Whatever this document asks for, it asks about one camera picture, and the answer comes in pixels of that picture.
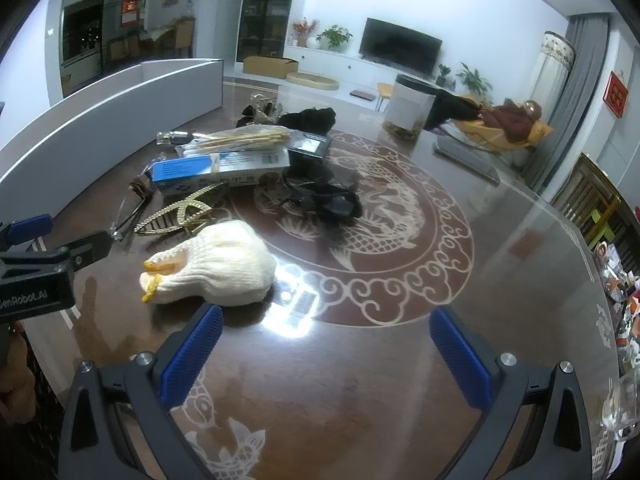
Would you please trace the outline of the person left hand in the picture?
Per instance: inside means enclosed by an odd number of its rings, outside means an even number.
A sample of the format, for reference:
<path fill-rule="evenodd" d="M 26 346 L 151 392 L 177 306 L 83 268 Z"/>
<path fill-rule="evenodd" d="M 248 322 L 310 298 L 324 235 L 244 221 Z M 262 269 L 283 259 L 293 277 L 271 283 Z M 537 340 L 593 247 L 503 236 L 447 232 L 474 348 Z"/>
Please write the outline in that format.
<path fill-rule="evenodd" d="M 26 424 L 36 412 L 35 376 L 27 365 L 27 344 L 21 322 L 9 333 L 6 364 L 1 367 L 1 417 L 7 425 Z"/>

